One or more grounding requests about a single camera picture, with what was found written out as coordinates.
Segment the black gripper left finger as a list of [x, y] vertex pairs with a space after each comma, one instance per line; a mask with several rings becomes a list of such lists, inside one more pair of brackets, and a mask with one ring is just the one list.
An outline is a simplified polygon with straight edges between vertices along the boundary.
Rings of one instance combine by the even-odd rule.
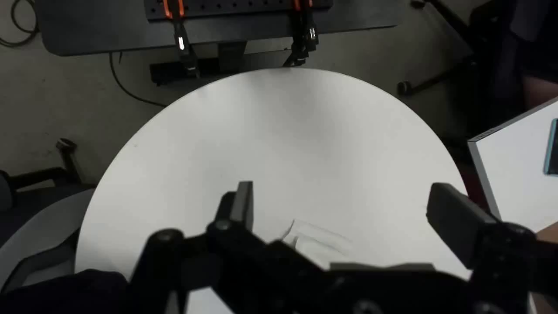
[[238, 223], [247, 230], [252, 230], [254, 219], [254, 183], [241, 181], [236, 191], [228, 191], [222, 197], [214, 224], [219, 230], [229, 230]]

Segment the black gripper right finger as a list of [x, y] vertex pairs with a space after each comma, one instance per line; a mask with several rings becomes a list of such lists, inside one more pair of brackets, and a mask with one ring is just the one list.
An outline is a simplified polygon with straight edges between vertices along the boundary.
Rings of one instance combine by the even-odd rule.
[[498, 218], [451, 183], [432, 184], [426, 216], [466, 268], [477, 265], [486, 228], [500, 223]]

